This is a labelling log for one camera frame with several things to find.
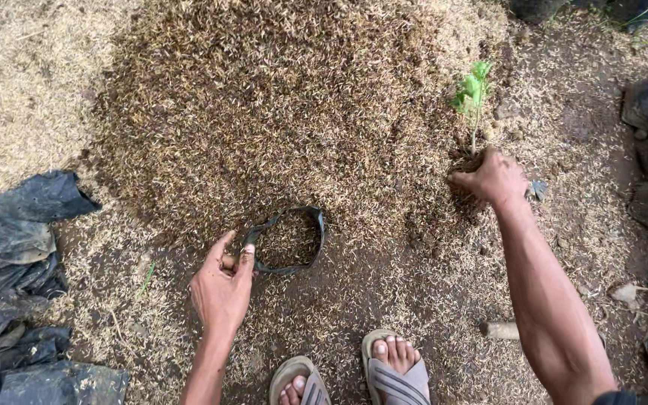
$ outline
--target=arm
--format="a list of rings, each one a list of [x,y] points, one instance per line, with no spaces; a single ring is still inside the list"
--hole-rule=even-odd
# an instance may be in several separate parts
[[[591,405],[616,391],[596,327],[524,198],[528,182],[521,168],[489,150],[479,170],[450,180],[494,207],[521,345],[554,403]]]
[[[238,262],[224,254],[233,236],[234,232],[228,232],[211,247],[202,269],[191,282],[193,307],[204,324],[204,335],[181,393],[182,405],[215,405],[222,398],[224,370],[236,330],[249,305],[254,269],[254,245],[244,247]]]

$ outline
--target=gray sandal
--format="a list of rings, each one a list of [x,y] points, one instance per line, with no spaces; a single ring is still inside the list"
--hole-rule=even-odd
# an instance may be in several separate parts
[[[406,374],[401,375],[372,356],[372,344],[387,336],[400,335],[388,329],[377,329],[361,341],[364,375],[373,405],[384,405],[378,389],[387,393],[386,405],[429,405],[429,400],[419,388],[429,382],[423,358],[419,359]]]
[[[307,378],[301,405],[331,405],[331,399],[326,392],[321,375],[314,367],[314,363],[306,356],[292,357],[276,369],[271,378],[271,385],[269,385],[269,405],[279,405],[279,397],[284,387],[291,383],[297,375]]]

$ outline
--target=hand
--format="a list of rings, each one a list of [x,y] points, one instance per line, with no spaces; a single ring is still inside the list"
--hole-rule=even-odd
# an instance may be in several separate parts
[[[488,201],[495,209],[523,201],[529,184],[513,157],[504,156],[491,147],[487,149],[484,163],[478,170],[474,173],[456,172],[448,180]]]
[[[253,244],[244,246],[238,262],[234,256],[224,254],[225,247],[234,235],[234,231],[227,232],[211,247],[202,269],[189,283],[193,307],[204,324],[205,333],[215,333],[217,337],[230,341],[234,340],[236,329],[249,307],[254,269]]]

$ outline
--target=forearm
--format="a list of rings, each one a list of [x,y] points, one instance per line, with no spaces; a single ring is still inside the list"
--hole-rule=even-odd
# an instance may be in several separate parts
[[[495,210],[516,323],[534,372],[556,402],[589,405],[599,393],[617,389],[596,327],[527,201]]]
[[[199,341],[193,366],[181,393],[182,405],[216,405],[222,398],[222,380],[233,337],[205,334]]]

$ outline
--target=sandal strap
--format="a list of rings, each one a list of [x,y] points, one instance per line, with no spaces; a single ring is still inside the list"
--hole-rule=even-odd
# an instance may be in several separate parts
[[[421,392],[429,382],[424,359],[401,375],[378,359],[369,359],[369,384],[387,394],[387,405],[430,405]]]
[[[331,405],[324,382],[319,379],[317,373],[312,373],[307,378],[301,405]]]

